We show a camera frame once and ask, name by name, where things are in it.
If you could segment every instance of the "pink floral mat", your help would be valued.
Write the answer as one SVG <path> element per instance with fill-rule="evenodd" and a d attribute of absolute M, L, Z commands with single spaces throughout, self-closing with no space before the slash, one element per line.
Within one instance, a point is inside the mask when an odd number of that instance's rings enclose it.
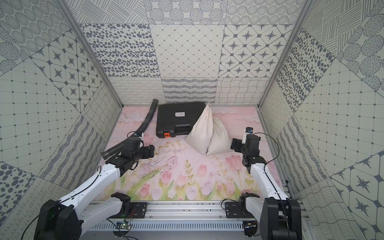
<path fill-rule="evenodd" d="M 107 148 L 123 141 L 143 122 L 149 107 L 124 107 Z M 254 107 L 212 107 L 230 138 L 243 137 L 246 127 L 263 132 Z M 242 164 L 242 155 L 228 152 L 203 156 L 185 141 L 186 135 L 173 138 L 156 136 L 157 111 L 144 133 L 144 145 L 155 146 L 152 159 L 142 159 L 134 171 L 126 172 L 111 183 L 95 200 L 106 200 L 115 192 L 129 195 L 132 200 L 237 200 L 243 192 L 261 196 L 257 182 Z M 260 134 L 260 155 L 272 159 L 265 135 Z M 268 164 L 272 176 L 281 187 L 274 163 Z"/>

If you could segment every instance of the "white cloth bag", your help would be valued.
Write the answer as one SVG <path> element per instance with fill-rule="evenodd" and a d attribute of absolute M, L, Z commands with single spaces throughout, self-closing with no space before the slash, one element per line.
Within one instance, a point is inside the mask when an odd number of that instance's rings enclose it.
<path fill-rule="evenodd" d="M 209 143 L 212 138 L 212 133 L 213 120 L 211 104 L 207 104 L 199 119 L 193 126 L 192 131 L 185 138 L 185 141 L 196 151 L 206 155 Z"/>
<path fill-rule="evenodd" d="M 208 146 L 207 156 L 231 152 L 232 140 L 228 136 L 227 129 L 221 120 L 215 116 L 213 118 L 213 133 L 211 142 Z"/>

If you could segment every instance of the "black plastic case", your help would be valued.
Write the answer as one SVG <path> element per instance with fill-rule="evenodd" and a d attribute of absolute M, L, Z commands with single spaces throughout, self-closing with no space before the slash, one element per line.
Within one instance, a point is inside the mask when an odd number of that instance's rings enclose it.
<path fill-rule="evenodd" d="M 165 138 L 189 134 L 204 108 L 204 102 L 159 105 L 156 136 Z"/>

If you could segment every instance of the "pink tulip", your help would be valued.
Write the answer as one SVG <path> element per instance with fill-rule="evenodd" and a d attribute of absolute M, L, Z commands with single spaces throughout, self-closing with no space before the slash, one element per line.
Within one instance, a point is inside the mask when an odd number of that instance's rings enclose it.
<path fill-rule="evenodd" d="M 161 181 L 163 182 L 163 184 L 168 184 L 170 182 L 171 177 L 172 177 L 172 173 L 169 171 L 165 171 L 161 175 Z"/>
<path fill-rule="evenodd" d="M 149 194 L 149 184 L 144 183 L 143 187 L 140 189 L 140 195 L 146 197 Z"/>
<path fill-rule="evenodd" d="M 243 168 L 243 163 L 240 156 L 235 157 L 234 155 L 232 155 L 231 158 L 226 157 L 225 161 L 227 162 L 229 167 L 234 171 L 239 171 Z"/>
<path fill-rule="evenodd" d="M 176 156 L 172 156 L 172 157 L 170 157 L 170 158 L 167 160 L 167 164 L 168 164 L 168 166 L 170 166 L 170 167 L 176 166 L 178 163 L 179 163 L 179 162 L 178 162 Z"/>
<path fill-rule="evenodd" d="M 201 164 L 199 166 L 199 169 L 197 170 L 197 173 L 200 175 L 200 176 L 205 176 L 207 174 L 207 165 L 203 165 Z"/>
<path fill-rule="evenodd" d="M 204 195 L 209 195 L 213 190 L 212 183 L 209 181 L 204 183 L 200 190 Z"/>
<path fill-rule="evenodd" d="M 177 180 L 176 180 L 176 184 L 180 187 L 184 186 L 184 184 L 186 184 L 187 182 L 187 176 L 184 176 L 183 174 L 180 174 L 178 177 L 177 177 Z"/>
<path fill-rule="evenodd" d="M 149 146 L 153 142 L 153 137 L 151 137 L 149 134 L 144 134 L 143 142 L 144 142 L 144 146 Z"/>
<path fill-rule="evenodd" d="M 251 189 L 244 189 L 241 191 L 241 193 L 252 193 L 252 190 Z"/>
<path fill-rule="evenodd" d="M 235 185 L 233 183 L 231 183 L 231 182 L 227 183 L 226 187 L 227 187 L 227 193 L 228 194 L 232 194 L 235 192 Z"/>
<path fill-rule="evenodd" d="M 155 187 L 153 190 L 152 190 L 152 199 L 153 200 L 159 200 L 161 195 L 163 195 L 163 190 L 160 188 L 160 187 Z"/>
<path fill-rule="evenodd" d="M 197 195 L 197 189 L 195 187 L 189 187 L 187 190 L 187 197 L 189 200 L 195 200 Z"/>

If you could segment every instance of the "black cable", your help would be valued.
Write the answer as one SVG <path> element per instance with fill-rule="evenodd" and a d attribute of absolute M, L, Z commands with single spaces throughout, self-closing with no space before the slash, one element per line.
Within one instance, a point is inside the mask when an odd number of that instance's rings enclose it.
<path fill-rule="evenodd" d="M 98 167 L 97 167 L 97 170 L 99 170 L 99 168 L 100 168 L 100 171 L 99 171 L 99 174 L 100 174 L 100 173 L 101 173 L 101 166 L 98 166 Z M 78 195 L 78 194 L 84 192 L 87 188 L 89 188 L 89 187 L 96 181 L 96 179 L 97 179 L 98 177 L 99 177 L 99 175 L 97 175 L 96 178 L 95 178 L 95 180 L 94 180 L 88 187 L 86 187 L 85 189 L 83 189 L 82 191 L 76 193 L 75 195 L 73 195 L 73 196 L 70 197 L 70 198 L 65 199 L 64 201 L 59 202 L 58 204 L 53 205 L 52 207 L 50 207 L 50 208 L 44 210 L 42 213 L 40 213 L 39 215 L 37 215 L 37 216 L 36 216 L 36 217 L 35 217 L 35 218 L 28 224 L 28 226 L 25 228 L 25 230 L 23 231 L 23 234 L 22 234 L 22 237 L 21 237 L 20 240 L 23 240 L 24 234 L 25 234 L 26 230 L 28 229 L 28 227 L 29 227 L 29 226 L 33 223 L 33 221 L 35 221 L 41 214 L 45 213 L 46 211 L 50 210 L 51 208 L 54 208 L 55 206 L 57 206 L 57 205 L 59 205 L 59 204 L 65 202 L 65 201 L 67 201 L 67 200 L 73 198 L 74 196 L 76 196 L 76 195 Z"/>
<path fill-rule="evenodd" d="M 226 199 L 222 200 L 221 203 L 220 203 L 220 207 L 221 207 L 222 209 L 224 209 L 224 210 L 225 210 L 225 208 L 223 208 L 223 202 L 224 202 L 225 200 L 231 200 L 231 201 L 236 202 L 235 200 L 233 200 L 233 199 L 229 199 L 229 198 L 226 198 Z"/>
<path fill-rule="evenodd" d="M 129 240 L 129 237 L 130 236 L 126 236 L 111 220 L 109 220 L 109 219 L 107 219 L 108 221 L 110 221 L 114 226 L 115 226 L 115 228 L 117 228 L 117 230 L 119 231 L 119 232 L 121 232 L 121 234 L 126 238 L 126 239 L 128 239 Z"/>
<path fill-rule="evenodd" d="M 279 148 L 279 145 L 277 144 L 276 140 L 275 140 L 273 137 L 271 137 L 270 135 L 266 134 L 266 133 L 263 133 L 263 132 L 255 132 L 255 133 L 252 133 L 252 135 L 254 135 L 254 134 L 258 134 L 258 133 L 267 135 L 268 137 L 272 138 L 272 140 L 276 143 L 276 146 L 277 146 L 277 150 L 278 150 L 278 152 L 277 152 L 277 156 L 276 156 L 274 159 L 272 159 L 271 161 L 267 162 L 267 163 L 264 165 L 264 173 L 265 173 L 266 177 L 268 178 L 268 180 L 271 182 L 273 188 L 274 188 L 275 191 L 276 191 L 276 194 L 277 194 L 277 195 L 279 196 L 279 198 L 280 198 L 281 207 L 283 208 L 283 213 L 284 213 L 284 216 L 285 216 L 285 219 L 286 219 L 286 223 L 287 223 L 288 238 L 289 238 L 290 233 L 289 233 L 289 227 L 288 227 L 288 219 L 287 219 L 287 215 L 286 215 L 286 212 L 285 212 L 285 207 L 284 207 L 284 205 L 283 205 L 283 200 L 281 199 L 281 196 L 280 196 L 280 194 L 278 193 L 278 191 L 277 191 L 275 185 L 272 183 L 271 179 L 269 178 L 268 174 L 267 174 L 266 171 L 265 171 L 265 167 L 266 167 L 266 165 L 267 165 L 268 163 L 272 162 L 273 160 L 275 160 L 275 159 L 279 156 L 279 154 L 280 154 L 280 148 Z"/>
<path fill-rule="evenodd" d="M 128 135 L 129 135 L 131 132 L 136 132 L 136 131 L 130 131 L 129 133 L 127 133 L 127 137 L 128 137 Z"/>

